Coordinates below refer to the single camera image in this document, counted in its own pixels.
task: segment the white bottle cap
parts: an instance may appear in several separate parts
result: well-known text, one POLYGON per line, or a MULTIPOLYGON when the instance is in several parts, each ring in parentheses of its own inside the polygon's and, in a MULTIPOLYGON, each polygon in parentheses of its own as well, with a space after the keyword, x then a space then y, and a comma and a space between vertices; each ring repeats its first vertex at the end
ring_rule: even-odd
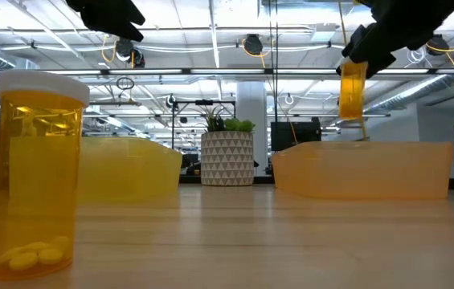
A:
POLYGON ((2 92, 36 91, 50 92, 78 100, 84 107, 89 105, 89 87, 67 76, 41 71, 11 69, 0 72, 2 92))

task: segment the pillar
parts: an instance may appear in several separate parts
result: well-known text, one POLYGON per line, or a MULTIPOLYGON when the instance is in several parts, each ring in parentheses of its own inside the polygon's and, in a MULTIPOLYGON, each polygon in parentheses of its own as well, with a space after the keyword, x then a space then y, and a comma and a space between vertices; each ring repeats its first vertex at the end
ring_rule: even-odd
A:
POLYGON ((253 157, 259 163, 256 176, 264 176, 266 175, 264 169, 268 166, 268 118, 265 83, 262 81, 238 82, 235 108, 239 120, 251 120, 256 125, 253 136, 253 157))

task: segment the pill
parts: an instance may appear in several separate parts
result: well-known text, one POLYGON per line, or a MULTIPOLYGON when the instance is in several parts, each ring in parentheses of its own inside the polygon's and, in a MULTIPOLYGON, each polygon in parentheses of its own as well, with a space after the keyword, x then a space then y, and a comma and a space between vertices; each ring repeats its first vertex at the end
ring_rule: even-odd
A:
POLYGON ((69 247, 69 238, 64 236, 56 237, 50 244, 50 247, 59 249, 62 252, 66 251, 69 247))
POLYGON ((25 251, 39 253, 41 250, 48 248, 50 245, 45 242, 33 242, 25 246, 25 251))
POLYGON ((59 263, 63 259, 63 252, 58 249, 48 248, 39 252, 39 262, 45 265, 59 263))
POLYGON ((9 261, 9 268, 12 271, 23 271, 34 266, 37 259, 37 254, 34 252, 17 254, 9 261))
POLYGON ((15 247, 0 255, 0 265, 9 262, 15 255, 23 253, 24 247, 15 247))

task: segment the white patterned planter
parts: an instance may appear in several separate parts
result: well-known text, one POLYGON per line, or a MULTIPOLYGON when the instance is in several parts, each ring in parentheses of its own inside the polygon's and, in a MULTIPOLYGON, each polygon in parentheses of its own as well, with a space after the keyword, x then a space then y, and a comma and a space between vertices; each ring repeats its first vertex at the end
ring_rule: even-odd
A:
POLYGON ((253 135, 202 134, 202 185, 253 185, 253 135))

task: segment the wooden table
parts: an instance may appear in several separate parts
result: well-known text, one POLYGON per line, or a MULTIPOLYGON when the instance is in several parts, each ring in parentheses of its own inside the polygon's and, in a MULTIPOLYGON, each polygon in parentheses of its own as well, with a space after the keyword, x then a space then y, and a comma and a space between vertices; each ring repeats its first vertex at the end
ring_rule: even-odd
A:
POLYGON ((181 187, 80 206, 71 268, 2 288, 454 288, 454 197, 326 201, 181 187))

